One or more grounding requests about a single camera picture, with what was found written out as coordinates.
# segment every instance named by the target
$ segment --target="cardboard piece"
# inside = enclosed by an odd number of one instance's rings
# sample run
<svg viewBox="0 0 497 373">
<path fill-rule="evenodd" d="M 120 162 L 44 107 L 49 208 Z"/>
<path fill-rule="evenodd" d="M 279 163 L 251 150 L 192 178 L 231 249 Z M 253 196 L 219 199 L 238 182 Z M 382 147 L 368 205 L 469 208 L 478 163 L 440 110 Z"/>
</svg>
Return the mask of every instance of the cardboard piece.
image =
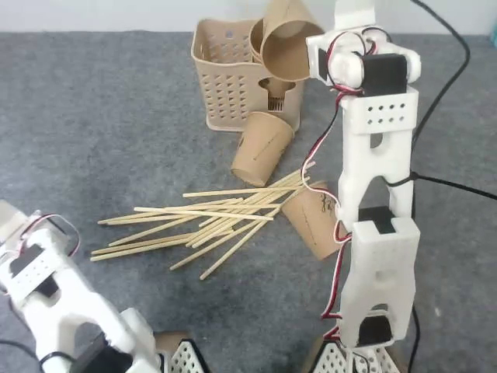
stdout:
<svg viewBox="0 0 497 373">
<path fill-rule="evenodd" d="M 246 183 L 264 187 L 293 137 L 294 130 L 284 120 L 250 113 L 231 171 Z"/>
<path fill-rule="evenodd" d="M 324 181 L 314 183 L 312 186 L 328 188 Z M 338 251 L 340 245 L 333 239 L 336 223 L 335 202 L 330 197 L 305 189 L 286 202 L 282 211 L 319 260 Z M 340 235 L 345 234 L 341 226 Z"/>
<path fill-rule="evenodd" d="M 262 44 L 262 28 L 264 27 L 264 19 L 260 19 L 250 29 L 250 51 L 252 52 L 252 60 L 258 64 L 261 63 L 261 44 Z"/>
<path fill-rule="evenodd" d="M 191 338 L 188 332 L 160 332 L 154 333 L 155 348 L 159 351 L 167 351 L 171 356 L 178 350 L 182 340 Z"/>
<path fill-rule="evenodd" d="M 324 33 L 300 0 L 272 0 L 266 11 L 260 55 L 279 80 L 309 78 L 306 38 Z"/>
</svg>

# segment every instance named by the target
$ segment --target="perforated base plate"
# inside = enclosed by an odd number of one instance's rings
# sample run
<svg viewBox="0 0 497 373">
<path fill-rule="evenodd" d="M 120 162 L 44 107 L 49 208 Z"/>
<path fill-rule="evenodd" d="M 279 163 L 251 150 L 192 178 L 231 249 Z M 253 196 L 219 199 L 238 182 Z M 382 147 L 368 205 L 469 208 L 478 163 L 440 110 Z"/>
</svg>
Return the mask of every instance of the perforated base plate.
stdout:
<svg viewBox="0 0 497 373">
<path fill-rule="evenodd" d="M 208 373 L 190 342 L 183 341 L 171 359 L 169 373 Z"/>
<path fill-rule="evenodd" d="M 358 373 L 401 373 L 384 348 L 362 349 L 356 353 L 354 361 Z M 346 370 L 346 366 L 343 352 L 335 343 L 328 343 L 312 373 L 352 373 Z"/>
</svg>

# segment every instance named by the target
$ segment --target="white wall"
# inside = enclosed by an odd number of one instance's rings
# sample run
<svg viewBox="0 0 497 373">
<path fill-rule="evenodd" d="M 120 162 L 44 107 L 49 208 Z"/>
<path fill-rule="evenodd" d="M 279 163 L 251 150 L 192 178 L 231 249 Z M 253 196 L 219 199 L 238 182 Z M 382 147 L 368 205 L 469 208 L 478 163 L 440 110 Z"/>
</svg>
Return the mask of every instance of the white wall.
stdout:
<svg viewBox="0 0 497 373">
<path fill-rule="evenodd" d="M 333 0 L 304 0 L 330 29 Z M 465 34 L 490 34 L 497 0 L 426 0 Z M 259 18 L 267 0 L 0 0 L 0 31 L 192 31 L 201 18 Z M 409 0 L 376 0 L 378 22 L 393 33 L 445 33 Z"/>
</svg>

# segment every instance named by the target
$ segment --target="black cable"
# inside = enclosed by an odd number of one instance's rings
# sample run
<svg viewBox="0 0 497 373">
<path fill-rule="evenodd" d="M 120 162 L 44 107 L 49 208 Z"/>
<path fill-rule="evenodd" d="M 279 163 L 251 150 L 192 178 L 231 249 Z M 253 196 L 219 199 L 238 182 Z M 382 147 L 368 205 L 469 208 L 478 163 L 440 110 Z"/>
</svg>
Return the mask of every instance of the black cable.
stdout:
<svg viewBox="0 0 497 373">
<path fill-rule="evenodd" d="M 474 194 L 477 194 L 478 196 L 489 198 L 491 200 L 497 200 L 497 195 L 495 195 L 493 193 L 489 193 L 489 192 L 485 192 L 484 190 L 472 188 L 471 186 L 466 186 L 463 184 L 454 183 L 452 181 L 437 179 L 436 177 L 423 176 L 423 175 L 419 175 L 419 174 L 416 174 L 416 179 L 430 181 L 432 183 L 437 183 L 437 184 L 442 184 L 442 185 L 447 185 L 449 187 L 453 187 L 453 188 L 457 188 L 460 190 L 464 190 L 466 192 L 474 193 Z"/>
<path fill-rule="evenodd" d="M 28 347 L 26 346 L 25 344 L 22 344 L 22 343 L 19 343 L 19 342 L 15 342 L 14 340 L 2 340 L 0 339 L 0 345 L 4 345 L 4 346 L 10 346 L 10 347 L 14 347 L 14 348 L 17 348 L 19 350 L 21 350 L 22 352 L 24 352 L 24 354 L 28 355 L 29 357 L 31 357 L 32 359 L 34 359 L 39 367 L 40 367 L 40 372 L 41 373 L 44 373 L 43 372 L 43 368 L 41 367 L 41 364 L 40 362 L 38 361 L 38 357 L 36 356 L 36 354 Z"/>
<path fill-rule="evenodd" d="M 450 80 L 446 83 L 446 85 L 442 88 L 438 96 L 433 100 L 431 106 L 429 107 L 428 111 L 426 111 L 425 116 L 421 119 L 421 122 L 419 122 L 418 127 L 414 131 L 414 135 L 412 136 L 412 151 L 414 151 L 414 148 L 416 146 L 416 143 L 418 142 L 419 136 L 421 135 L 422 130 L 425 128 L 426 123 L 428 122 L 428 119 L 432 116 L 433 112 L 435 111 L 436 107 L 440 103 L 441 99 L 445 96 L 447 91 L 450 89 L 450 87 L 456 82 L 456 80 L 461 76 L 464 70 L 466 70 L 466 67 L 469 65 L 470 60 L 471 60 L 471 50 L 469 46 L 467 45 L 466 41 L 464 38 L 442 17 L 440 17 L 436 12 L 431 9 L 427 4 L 420 0 L 411 0 L 413 3 L 416 5 L 420 6 L 421 8 L 425 9 L 433 18 L 435 18 L 438 22 L 440 22 L 446 29 L 452 33 L 452 35 L 459 41 L 459 43 L 462 45 L 464 48 L 464 62 L 459 68 L 459 70 L 456 71 L 454 76 L 450 78 Z"/>
<path fill-rule="evenodd" d="M 40 360 L 40 365 L 43 367 L 43 364 L 45 364 L 47 361 L 49 361 L 53 357 L 62 357 L 63 359 L 75 363 L 76 359 L 74 359 L 71 355 L 66 354 L 65 352 L 62 351 L 54 351 L 50 352 L 47 356 L 45 356 L 43 359 Z"/>
<path fill-rule="evenodd" d="M 365 37 L 366 36 L 366 33 L 368 31 L 381 31 L 382 33 L 384 33 L 386 36 L 387 36 L 387 41 L 388 43 L 391 43 L 392 42 L 392 38 L 391 38 L 391 35 L 388 33 L 387 30 L 384 30 L 382 29 L 381 27 L 376 27 L 376 26 L 371 26 L 371 27 L 366 27 L 362 32 L 361 34 Z"/>
<path fill-rule="evenodd" d="M 366 366 L 367 366 L 367 373 L 370 373 L 371 372 L 371 366 L 370 366 L 369 360 L 367 360 L 367 357 L 365 357 L 365 356 L 363 356 L 361 354 L 358 354 L 357 352 L 354 352 L 353 354 L 364 359 L 364 361 L 366 362 Z"/>
<path fill-rule="evenodd" d="M 409 358 L 409 366 L 407 369 L 408 373 L 412 373 L 412 366 L 414 364 L 416 353 L 418 352 L 419 341 L 421 340 L 421 326 L 419 324 L 418 312 L 416 311 L 416 307 L 414 306 L 414 304 L 412 305 L 412 318 L 414 319 L 414 326 L 416 332 L 415 332 L 414 344 L 412 345 L 411 357 Z"/>
</svg>

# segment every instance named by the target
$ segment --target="gray carpet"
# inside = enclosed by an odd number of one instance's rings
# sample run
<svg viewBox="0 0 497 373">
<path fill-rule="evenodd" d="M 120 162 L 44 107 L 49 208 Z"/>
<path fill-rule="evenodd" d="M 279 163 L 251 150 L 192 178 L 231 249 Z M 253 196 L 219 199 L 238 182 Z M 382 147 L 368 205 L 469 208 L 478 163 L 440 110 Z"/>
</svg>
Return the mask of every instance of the gray carpet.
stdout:
<svg viewBox="0 0 497 373">
<path fill-rule="evenodd" d="M 75 260 L 96 290 L 119 310 L 139 309 L 155 330 L 190 330 L 213 371 L 298 372 L 332 326 L 319 314 L 335 257 L 315 260 L 283 216 L 204 282 L 199 275 L 228 246 L 173 273 L 169 265 L 189 249 L 89 262 L 91 250 L 141 228 L 102 228 L 100 218 L 134 205 L 181 204 L 185 190 L 243 187 L 228 171 L 238 136 L 205 126 L 191 40 L 189 33 L 0 34 L 2 197 L 74 222 L 84 240 Z M 422 55 L 415 87 L 424 113 L 461 49 L 450 37 L 395 41 Z M 430 121 L 413 167 L 497 193 L 497 51 L 484 37 L 469 41 L 471 66 Z M 301 164 L 331 115 L 332 96 L 309 82 L 301 131 L 275 178 Z M 338 126 L 318 155 L 316 179 L 336 185 L 341 147 Z M 415 371 L 493 373 L 497 204 L 423 181 L 417 190 L 422 342 Z M 385 201 L 376 185 L 365 205 Z M 0 337 L 32 346 L 6 304 Z M 399 343 L 404 354 L 412 335 Z M 36 371 L 20 352 L 0 351 L 0 372 Z"/>
</svg>

